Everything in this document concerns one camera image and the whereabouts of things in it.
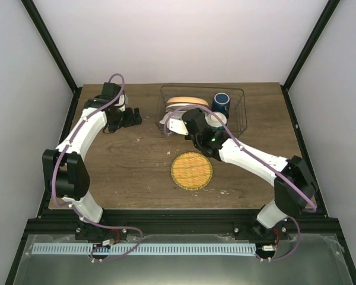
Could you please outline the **black aluminium frame rail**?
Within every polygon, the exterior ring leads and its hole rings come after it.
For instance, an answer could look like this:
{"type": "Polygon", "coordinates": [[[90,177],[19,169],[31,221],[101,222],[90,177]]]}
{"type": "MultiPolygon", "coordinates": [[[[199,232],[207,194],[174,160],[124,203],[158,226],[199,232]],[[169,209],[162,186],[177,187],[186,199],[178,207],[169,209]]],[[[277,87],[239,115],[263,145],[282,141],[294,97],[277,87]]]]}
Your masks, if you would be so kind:
{"type": "Polygon", "coordinates": [[[297,232],[343,235],[338,219],[320,214],[303,214],[295,221],[280,221],[273,229],[264,229],[256,221],[256,210],[109,210],[104,224],[117,226],[117,233],[80,221],[71,210],[47,210],[29,219],[25,235],[75,235],[78,239],[100,240],[111,236],[121,239],[143,235],[227,235],[249,241],[269,240],[297,232]]]}

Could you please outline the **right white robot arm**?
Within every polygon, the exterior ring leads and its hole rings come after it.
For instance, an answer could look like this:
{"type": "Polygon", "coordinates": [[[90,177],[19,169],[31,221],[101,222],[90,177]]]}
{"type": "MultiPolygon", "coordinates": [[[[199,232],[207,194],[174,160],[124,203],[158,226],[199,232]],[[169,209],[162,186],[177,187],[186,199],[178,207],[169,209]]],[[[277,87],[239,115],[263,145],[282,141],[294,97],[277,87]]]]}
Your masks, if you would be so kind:
{"type": "Polygon", "coordinates": [[[241,167],[262,178],[274,188],[274,198],[265,204],[252,223],[253,235],[266,239],[273,227],[289,217],[315,212],[312,201],[316,183],[307,163],[299,156],[291,159],[264,153],[235,138],[227,127],[215,131],[199,108],[185,111],[182,121],[188,140],[203,155],[241,167]]]}

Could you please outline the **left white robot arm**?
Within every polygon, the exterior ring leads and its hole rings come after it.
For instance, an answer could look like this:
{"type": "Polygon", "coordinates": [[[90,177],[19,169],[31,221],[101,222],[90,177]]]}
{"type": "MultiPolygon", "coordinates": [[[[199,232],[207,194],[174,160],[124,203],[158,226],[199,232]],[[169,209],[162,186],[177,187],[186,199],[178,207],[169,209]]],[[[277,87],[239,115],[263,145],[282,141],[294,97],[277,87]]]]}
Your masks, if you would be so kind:
{"type": "Polygon", "coordinates": [[[100,132],[112,134],[141,124],[139,109],[127,107],[127,103],[122,85],[105,82],[101,93],[84,103],[81,116],[67,137],[42,155],[45,188],[54,204],[75,210],[82,221],[90,223],[88,232],[97,240],[108,235],[110,226],[102,220],[104,210],[90,193],[84,160],[100,132]]]}

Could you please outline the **dark wire dish rack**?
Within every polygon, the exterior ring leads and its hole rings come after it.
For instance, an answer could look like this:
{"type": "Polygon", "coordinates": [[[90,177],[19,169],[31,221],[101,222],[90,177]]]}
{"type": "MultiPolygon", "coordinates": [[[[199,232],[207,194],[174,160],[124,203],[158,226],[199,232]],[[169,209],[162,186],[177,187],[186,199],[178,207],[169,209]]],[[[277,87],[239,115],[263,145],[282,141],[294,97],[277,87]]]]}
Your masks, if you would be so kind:
{"type": "Polygon", "coordinates": [[[199,109],[213,130],[224,125],[235,137],[248,127],[244,90],[225,86],[194,86],[166,84],[160,88],[156,125],[161,132],[187,135],[182,115],[190,109],[199,109]]]}

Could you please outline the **white blue striped plate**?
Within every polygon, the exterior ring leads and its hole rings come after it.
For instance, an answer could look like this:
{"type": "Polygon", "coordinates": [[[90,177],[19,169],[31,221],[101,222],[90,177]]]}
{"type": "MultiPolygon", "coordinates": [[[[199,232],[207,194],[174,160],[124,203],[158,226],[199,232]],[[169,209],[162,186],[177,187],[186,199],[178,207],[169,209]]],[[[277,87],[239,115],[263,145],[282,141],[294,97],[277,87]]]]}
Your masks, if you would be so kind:
{"type": "Polygon", "coordinates": [[[178,109],[179,107],[187,106],[189,105],[188,103],[175,103],[175,104],[170,104],[166,106],[166,113],[173,112],[174,110],[178,109]]]}

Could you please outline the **yellow patterned plate underneath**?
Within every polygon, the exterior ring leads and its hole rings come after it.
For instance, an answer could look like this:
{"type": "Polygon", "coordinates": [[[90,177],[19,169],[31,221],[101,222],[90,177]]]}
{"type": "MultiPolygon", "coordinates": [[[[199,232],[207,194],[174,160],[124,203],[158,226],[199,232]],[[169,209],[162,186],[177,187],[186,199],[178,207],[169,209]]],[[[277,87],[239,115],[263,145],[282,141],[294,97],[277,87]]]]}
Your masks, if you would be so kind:
{"type": "Polygon", "coordinates": [[[173,160],[170,173],[176,185],[188,191],[196,191],[210,183],[213,168],[204,155],[186,152],[173,160]]]}

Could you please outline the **blue enamel mug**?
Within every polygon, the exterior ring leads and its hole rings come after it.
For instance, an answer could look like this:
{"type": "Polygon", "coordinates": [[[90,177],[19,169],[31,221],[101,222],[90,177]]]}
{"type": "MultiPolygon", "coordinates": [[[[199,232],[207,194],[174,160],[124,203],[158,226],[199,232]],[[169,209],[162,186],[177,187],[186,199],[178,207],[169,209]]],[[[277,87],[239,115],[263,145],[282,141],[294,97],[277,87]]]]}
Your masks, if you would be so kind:
{"type": "Polygon", "coordinates": [[[227,119],[229,118],[231,98],[227,93],[217,93],[214,95],[211,110],[222,113],[227,119]]]}

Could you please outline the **orange plastic plate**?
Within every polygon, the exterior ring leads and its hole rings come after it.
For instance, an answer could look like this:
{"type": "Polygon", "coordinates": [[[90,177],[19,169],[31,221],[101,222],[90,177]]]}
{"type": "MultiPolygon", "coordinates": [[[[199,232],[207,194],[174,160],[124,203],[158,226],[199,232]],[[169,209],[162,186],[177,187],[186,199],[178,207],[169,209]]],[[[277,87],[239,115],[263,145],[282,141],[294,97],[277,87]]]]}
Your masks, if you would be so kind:
{"type": "Polygon", "coordinates": [[[176,106],[184,106],[184,105],[201,105],[208,107],[209,104],[206,100],[200,99],[198,97],[189,97],[189,96],[177,96],[168,99],[166,103],[166,108],[168,107],[176,107],[176,106]]]}

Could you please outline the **white ceramic bowl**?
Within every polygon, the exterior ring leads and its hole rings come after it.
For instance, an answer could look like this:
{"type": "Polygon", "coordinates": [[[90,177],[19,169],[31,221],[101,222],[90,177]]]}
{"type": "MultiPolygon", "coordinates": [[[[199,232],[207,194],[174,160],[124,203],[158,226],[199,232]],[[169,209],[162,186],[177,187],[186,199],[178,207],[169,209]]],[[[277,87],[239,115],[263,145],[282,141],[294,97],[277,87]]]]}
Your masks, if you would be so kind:
{"type": "Polygon", "coordinates": [[[210,124],[210,127],[213,131],[224,131],[224,127],[221,124],[210,124]]]}

